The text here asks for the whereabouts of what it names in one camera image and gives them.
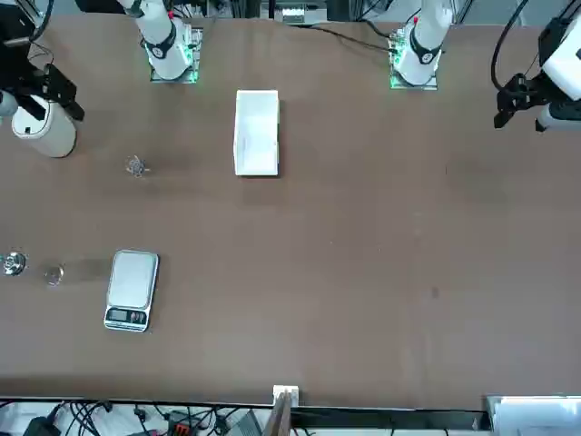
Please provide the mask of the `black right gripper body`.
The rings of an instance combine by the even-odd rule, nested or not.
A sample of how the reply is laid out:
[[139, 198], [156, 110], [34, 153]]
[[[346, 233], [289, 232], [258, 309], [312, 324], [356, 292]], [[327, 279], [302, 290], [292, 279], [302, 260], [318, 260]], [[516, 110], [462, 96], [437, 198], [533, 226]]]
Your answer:
[[38, 95], [52, 98], [47, 77], [48, 65], [53, 56], [48, 49], [40, 49], [38, 57], [49, 57], [43, 64], [29, 59], [29, 45], [8, 46], [1, 43], [1, 97], [12, 95]]

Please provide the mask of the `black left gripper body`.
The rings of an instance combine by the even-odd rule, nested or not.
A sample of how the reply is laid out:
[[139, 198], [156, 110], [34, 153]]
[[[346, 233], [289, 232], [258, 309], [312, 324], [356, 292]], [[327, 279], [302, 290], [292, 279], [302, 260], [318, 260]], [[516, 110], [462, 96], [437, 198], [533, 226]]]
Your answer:
[[545, 74], [526, 78], [520, 74], [517, 78], [517, 109], [530, 109], [547, 104], [551, 97], [552, 82]]

